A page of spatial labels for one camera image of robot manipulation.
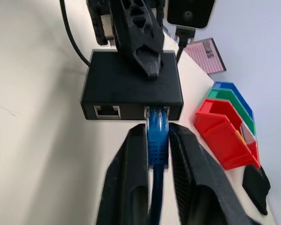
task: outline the blue storage bin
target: blue storage bin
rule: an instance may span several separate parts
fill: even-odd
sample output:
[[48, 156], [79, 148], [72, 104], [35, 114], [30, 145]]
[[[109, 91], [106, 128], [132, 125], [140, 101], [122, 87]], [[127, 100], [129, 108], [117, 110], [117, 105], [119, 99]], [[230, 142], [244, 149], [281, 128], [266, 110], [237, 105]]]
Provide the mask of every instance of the blue storage bin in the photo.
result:
[[231, 89], [234, 92], [234, 94], [237, 96], [238, 100], [243, 105], [245, 110], [248, 112], [249, 116], [252, 118], [253, 121], [255, 121], [252, 109], [249, 107], [248, 103], [245, 101], [243, 96], [239, 93], [234, 83], [216, 81], [213, 85], [213, 88]]

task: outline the cable plug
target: cable plug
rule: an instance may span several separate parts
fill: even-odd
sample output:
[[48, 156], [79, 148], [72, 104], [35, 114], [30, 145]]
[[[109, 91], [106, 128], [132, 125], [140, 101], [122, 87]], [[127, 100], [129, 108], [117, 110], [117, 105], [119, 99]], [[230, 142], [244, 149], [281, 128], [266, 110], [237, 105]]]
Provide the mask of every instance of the cable plug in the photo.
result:
[[151, 107], [147, 112], [148, 164], [168, 165], [169, 123], [164, 108]]
[[179, 49], [176, 56], [177, 63], [179, 62], [183, 49], [188, 44], [188, 40], [191, 39], [191, 42], [193, 42], [195, 34], [196, 34], [195, 29], [184, 29], [184, 28], [177, 27], [176, 36], [179, 37], [179, 44], [178, 44]]

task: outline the black box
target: black box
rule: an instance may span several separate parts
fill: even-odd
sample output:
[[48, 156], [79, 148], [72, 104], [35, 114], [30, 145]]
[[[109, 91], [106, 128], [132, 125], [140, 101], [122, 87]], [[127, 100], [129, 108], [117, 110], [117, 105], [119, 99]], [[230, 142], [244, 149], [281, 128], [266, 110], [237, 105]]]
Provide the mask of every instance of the black box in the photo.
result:
[[183, 107], [174, 51], [162, 55], [157, 80], [147, 80], [138, 65], [114, 51], [94, 50], [81, 106], [87, 120], [145, 120], [151, 106], [166, 107], [169, 120], [179, 120]]

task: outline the black object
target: black object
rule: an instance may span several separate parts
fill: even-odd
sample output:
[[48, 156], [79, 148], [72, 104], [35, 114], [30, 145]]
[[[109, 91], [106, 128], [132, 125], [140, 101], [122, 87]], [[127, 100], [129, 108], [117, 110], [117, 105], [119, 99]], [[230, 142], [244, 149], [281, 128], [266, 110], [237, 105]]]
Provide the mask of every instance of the black object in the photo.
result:
[[162, 26], [164, 0], [155, 0], [158, 20], [143, 0], [88, 0], [97, 42], [107, 44], [101, 15], [110, 10], [117, 50], [131, 62], [137, 62], [150, 79], [156, 79], [161, 67], [164, 35]]
[[147, 213], [147, 139], [145, 125], [139, 124], [106, 172], [97, 225], [147, 225]]
[[253, 165], [246, 166], [243, 187], [259, 212], [267, 215], [266, 196], [271, 184], [263, 168], [256, 169]]
[[[110, 0], [87, 0], [86, 2], [89, 9], [90, 17], [93, 22], [97, 43], [99, 45], [107, 45], [108, 37], [106, 37], [104, 34], [101, 16], [111, 14], [109, 7]], [[165, 0], [145, 0], [144, 2], [148, 3], [150, 8], [156, 8], [156, 20], [162, 27], [164, 17], [163, 8]]]
[[201, 29], [207, 26], [214, 0], [169, 0], [168, 22]]
[[[170, 144], [181, 224], [251, 225], [221, 166], [196, 136], [170, 123]], [[147, 225], [147, 155], [145, 125], [139, 124], [129, 131], [107, 170], [97, 225]]]
[[164, 66], [155, 81], [119, 57], [118, 52], [93, 51], [81, 106], [88, 120], [144, 120], [145, 108], [169, 108], [169, 120], [178, 120], [183, 98], [175, 53], [162, 55]]
[[143, 0], [112, 0], [110, 9], [118, 52], [136, 61], [149, 79], [156, 79], [164, 35], [152, 10]]
[[188, 128], [170, 123], [170, 146], [182, 225], [250, 225], [221, 166]]

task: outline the black cable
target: black cable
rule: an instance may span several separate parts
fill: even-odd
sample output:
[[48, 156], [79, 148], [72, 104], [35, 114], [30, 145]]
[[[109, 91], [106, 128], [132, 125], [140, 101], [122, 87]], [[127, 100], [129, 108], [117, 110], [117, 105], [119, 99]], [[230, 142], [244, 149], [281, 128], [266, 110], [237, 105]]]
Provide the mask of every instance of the black cable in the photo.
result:
[[73, 46], [73, 48], [75, 49], [76, 53], [79, 55], [80, 59], [82, 59], [82, 61], [88, 66], [90, 67], [90, 62], [83, 56], [83, 54], [80, 52], [77, 44], [75, 43], [75, 40], [73, 38], [73, 35], [71, 33], [71, 29], [70, 29], [70, 25], [69, 25], [69, 21], [67, 20], [67, 12], [66, 12], [66, 6], [65, 6], [65, 1], [64, 0], [59, 0], [60, 2], [60, 9], [61, 9], [61, 13], [62, 13], [62, 19], [64, 21], [65, 24], [65, 28], [67, 31], [67, 35], [70, 39], [70, 42]]
[[195, 29], [183, 29], [177, 27], [176, 36], [179, 37], [179, 49], [176, 55], [177, 63], [179, 62], [183, 49], [187, 46], [188, 40], [194, 38], [195, 33]]
[[183, 52], [183, 49], [184, 49], [183, 47], [179, 47], [179, 49], [178, 49], [178, 52], [177, 52], [177, 55], [176, 55], [177, 63], [179, 62], [180, 56]]

